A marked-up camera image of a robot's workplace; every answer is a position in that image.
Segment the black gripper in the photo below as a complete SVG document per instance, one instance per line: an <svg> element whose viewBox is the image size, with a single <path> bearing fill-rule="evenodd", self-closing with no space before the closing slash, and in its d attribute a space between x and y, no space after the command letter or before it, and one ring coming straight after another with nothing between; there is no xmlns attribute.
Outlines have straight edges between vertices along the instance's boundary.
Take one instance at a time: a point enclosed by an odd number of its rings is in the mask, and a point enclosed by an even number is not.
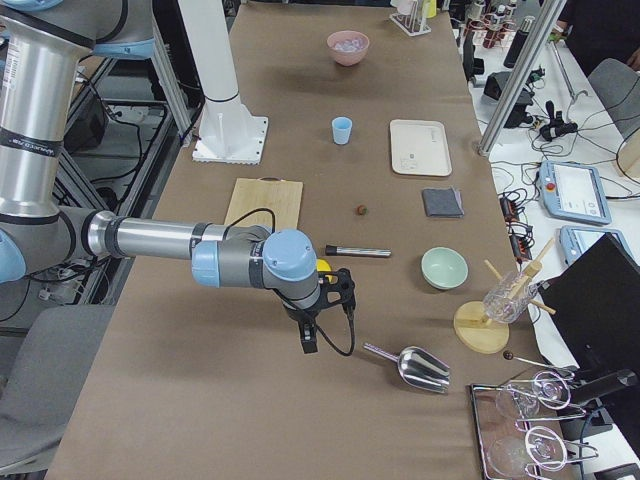
<svg viewBox="0 0 640 480"><path fill-rule="evenodd" d="M356 309L355 283L346 268L316 273L317 289L312 303L302 307L300 302L285 298L283 306L291 319L298 323L300 343L304 354L318 352L317 317L324 310L341 306L349 323L354 322Z"/></svg>

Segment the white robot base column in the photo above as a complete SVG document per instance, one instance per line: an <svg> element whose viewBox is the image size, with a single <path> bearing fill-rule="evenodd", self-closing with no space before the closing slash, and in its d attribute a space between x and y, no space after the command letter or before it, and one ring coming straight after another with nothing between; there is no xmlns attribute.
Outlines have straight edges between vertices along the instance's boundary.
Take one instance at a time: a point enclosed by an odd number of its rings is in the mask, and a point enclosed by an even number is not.
<svg viewBox="0 0 640 480"><path fill-rule="evenodd" d="M252 115L241 100L223 3L187 0L178 5L204 95L193 159L259 164L268 119Z"/></svg>

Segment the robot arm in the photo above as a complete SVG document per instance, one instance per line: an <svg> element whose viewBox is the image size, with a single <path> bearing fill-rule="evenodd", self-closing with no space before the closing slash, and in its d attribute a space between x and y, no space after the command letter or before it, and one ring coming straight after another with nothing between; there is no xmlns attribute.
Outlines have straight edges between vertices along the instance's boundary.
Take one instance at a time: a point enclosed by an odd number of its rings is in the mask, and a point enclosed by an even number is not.
<svg viewBox="0 0 640 480"><path fill-rule="evenodd" d="M75 258L185 259L194 279L213 287L276 293L317 349L318 314L356 307L347 269L317 270L309 238L274 225L176 223L64 207L52 191L80 60L152 57L148 1L5 1L8 49L1 82L1 278L15 281Z"/></svg>

